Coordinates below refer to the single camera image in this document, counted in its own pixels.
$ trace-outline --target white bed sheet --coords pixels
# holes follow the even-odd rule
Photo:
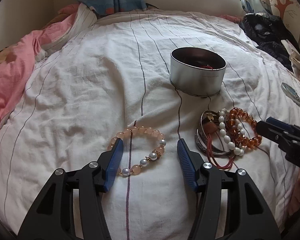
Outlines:
[[[229,63],[218,95],[192,97],[171,85],[170,53],[184,46],[213,49]],[[71,171],[97,160],[111,137],[136,122],[166,134],[167,146],[160,160],[138,176],[118,177],[104,194],[111,237],[186,239],[196,195],[184,184],[176,148],[180,136],[198,151],[200,114],[236,106],[257,121],[272,116],[300,125],[300,107],[280,88],[285,82],[300,95],[300,82],[256,49],[238,25],[201,13],[153,9],[108,16],[36,68],[26,85],[32,87],[0,131],[0,219],[15,233],[56,168]],[[138,164],[155,146],[153,138],[133,137],[130,155],[126,140],[120,167],[128,167],[130,158]],[[281,225],[298,168],[275,143],[264,138],[260,148],[235,164],[247,170]],[[223,214],[225,209],[223,196]]]

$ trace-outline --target open container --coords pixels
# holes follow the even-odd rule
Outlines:
[[[226,61],[201,48],[182,47],[171,52],[170,81],[179,90],[198,97],[220,92]]]

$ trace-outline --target pink bead bracelet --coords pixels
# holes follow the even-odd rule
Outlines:
[[[137,175],[141,172],[141,168],[148,166],[150,161],[155,161],[161,157],[161,155],[164,153],[164,147],[166,145],[165,135],[160,133],[159,130],[154,130],[151,127],[145,128],[143,126],[141,127],[133,127],[132,129],[127,129],[124,132],[118,132],[115,137],[111,138],[110,144],[107,148],[108,151],[111,151],[115,141],[120,138],[123,140],[124,137],[130,137],[131,133],[134,135],[137,134],[149,134],[153,137],[156,137],[159,140],[159,146],[152,151],[152,153],[149,154],[149,156],[146,156],[144,159],[140,161],[139,165],[133,165],[131,169],[124,168],[124,169],[118,169],[117,175],[128,177],[131,174]]]

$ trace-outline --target pink bead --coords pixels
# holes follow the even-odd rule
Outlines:
[[[146,131],[146,128],[144,126],[139,127],[139,133],[144,134]]]
[[[111,138],[111,140],[110,140],[110,145],[111,145],[111,144],[114,144],[116,140],[117,140],[116,137]]]
[[[164,136],[165,136],[165,135],[164,135],[163,133],[161,133],[161,134],[158,135],[157,138],[158,138],[158,140],[162,140],[162,139],[164,139]]]
[[[132,169],[133,174],[135,174],[135,175],[139,174],[141,171],[141,168],[139,165],[133,165],[131,169]]]
[[[152,133],[152,135],[153,135],[154,137],[158,137],[159,134],[160,134],[160,131],[159,131],[159,130],[154,130],[153,133]]]
[[[131,136],[131,131],[130,131],[130,129],[125,130],[125,131],[123,132],[123,134],[124,134],[125,137],[130,137],[130,136]]]
[[[148,127],[147,130],[146,130],[147,134],[152,134],[153,132],[153,129],[151,127]]]
[[[157,152],[159,152],[160,154],[163,154],[164,153],[164,148],[159,146],[155,149]]]
[[[124,133],[123,133],[123,132],[118,132],[118,133],[116,134],[116,136],[117,136],[118,138],[120,138],[121,140],[123,140],[123,138],[124,138]]]
[[[132,132],[133,132],[133,134],[137,134],[139,132],[138,127],[132,128]]]

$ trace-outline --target silver screw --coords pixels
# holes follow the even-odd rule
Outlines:
[[[212,168],[212,164],[211,164],[211,163],[204,163],[203,166],[204,166],[206,169],[211,169],[211,168]]]
[[[57,169],[54,174],[56,174],[57,176],[61,175],[63,173],[63,169]]]
[[[247,174],[246,171],[245,171],[244,169],[239,169],[239,170],[238,170],[238,173],[239,173],[239,175],[241,175],[241,176],[244,176],[244,175]]]
[[[98,163],[97,162],[91,162],[91,163],[89,163],[89,167],[90,168],[96,168],[96,167],[98,167]]]

